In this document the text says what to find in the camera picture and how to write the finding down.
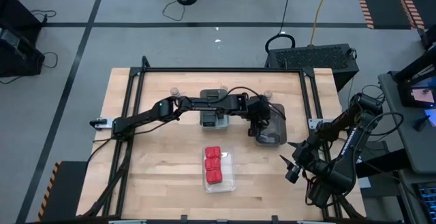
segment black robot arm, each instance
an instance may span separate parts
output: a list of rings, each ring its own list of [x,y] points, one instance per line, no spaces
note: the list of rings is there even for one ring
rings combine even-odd
[[[127,118],[116,118],[112,124],[112,137],[125,139],[134,129],[153,121],[164,123],[178,120],[187,111],[213,111],[218,114],[240,116],[250,121],[249,136],[256,136],[268,125],[270,107],[263,95],[248,98],[247,94],[226,95],[220,99],[167,97],[150,110]]]
[[[301,143],[290,143],[296,148],[292,154],[295,164],[282,157],[287,163],[286,178],[295,183],[301,170],[315,175],[307,197],[316,206],[326,207],[331,195],[339,196],[344,202],[344,193],[350,192],[356,181],[355,164],[365,147],[372,130],[381,119],[382,103],[359,93],[354,95],[349,108],[329,123],[318,123],[317,128]],[[334,142],[339,133],[350,129],[338,157],[326,162],[319,157],[319,149],[326,141]]]

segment wooden table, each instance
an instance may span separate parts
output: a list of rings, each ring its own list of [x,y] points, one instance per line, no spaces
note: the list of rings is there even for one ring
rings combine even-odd
[[[102,117],[121,115],[129,69],[112,70]],[[324,118],[335,118],[341,107],[330,69],[315,69],[315,79]],[[313,118],[315,108],[306,80]],[[140,112],[170,96],[177,87],[181,95],[199,97],[202,89],[218,89],[226,85],[247,86],[258,93],[273,91],[272,102],[285,107],[287,140],[301,142],[309,134],[298,74],[291,73],[146,73]],[[134,93],[130,114],[133,110]],[[293,185],[284,175],[285,164],[279,155],[292,158],[294,149],[283,145],[264,148],[247,136],[249,123],[239,117],[230,118],[227,131],[203,131],[200,113],[184,113],[180,121],[171,122],[152,133],[138,135],[134,140],[131,165],[124,201],[123,219],[189,219],[322,220],[321,210],[305,205],[306,180]],[[144,131],[159,123],[138,128]],[[95,139],[110,137],[110,131],[99,131]],[[96,142],[95,150],[101,142]],[[89,164],[77,214],[88,210],[108,183],[115,142],[101,149]],[[229,193],[206,193],[202,186],[202,148],[206,145],[231,146],[236,168],[236,190]],[[335,158],[343,143],[337,141],[331,149]],[[358,184],[347,199],[365,215]],[[116,197],[110,213],[114,213]]]

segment red cube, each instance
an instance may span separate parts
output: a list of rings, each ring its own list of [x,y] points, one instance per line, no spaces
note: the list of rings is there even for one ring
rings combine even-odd
[[[210,170],[206,172],[206,181],[208,184],[217,184],[223,181],[221,170]]]
[[[221,158],[221,149],[219,146],[209,146],[204,150],[207,159]]]
[[[206,171],[209,170],[220,170],[221,169],[221,159],[206,159],[204,160],[204,167]]]

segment transparent bin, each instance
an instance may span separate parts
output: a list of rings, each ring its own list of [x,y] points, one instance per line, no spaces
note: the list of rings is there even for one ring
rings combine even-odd
[[[203,169],[203,187],[207,193],[222,193],[233,191],[236,188],[236,177],[234,173],[233,150],[231,148],[220,146],[221,148],[221,173],[223,181],[217,184],[208,184],[206,181],[206,168],[204,167],[205,146],[202,151],[202,169]]]

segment gray floor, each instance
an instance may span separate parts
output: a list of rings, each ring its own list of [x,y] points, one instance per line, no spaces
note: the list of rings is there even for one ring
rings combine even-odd
[[[50,22],[87,22],[94,0],[21,0],[30,10],[56,10]],[[96,22],[171,22],[161,11],[173,0],[102,0]],[[313,22],[320,0],[290,0],[287,22]],[[186,7],[183,22],[280,22],[284,0],[199,0]],[[177,17],[180,5],[168,8]],[[358,0],[325,0],[319,22],[364,23]],[[28,221],[34,221],[52,166],[60,160],[84,161],[95,134],[88,122],[99,116],[110,69],[140,64],[146,55],[153,67],[261,67],[265,41],[276,34],[269,27],[204,28],[93,28],[84,50],[46,169],[31,206]],[[309,28],[285,28],[297,46],[310,40]],[[0,223],[13,223],[40,157],[57,109],[83,28],[45,28],[37,47],[59,55],[56,69],[43,69],[40,76],[21,78],[0,86],[1,133]],[[400,69],[422,54],[415,31],[370,29],[317,29],[315,45],[349,43],[358,51],[360,72],[351,94],[366,84],[377,84],[377,75]],[[277,41],[273,47],[286,47]],[[346,107],[350,83],[339,93]],[[368,90],[377,94],[377,90]],[[392,126],[387,118],[377,128]],[[390,150],[401,144],[397,135],[388,138]],[[370,217],[398,220],[401,214],[392,199],[366,199]]]

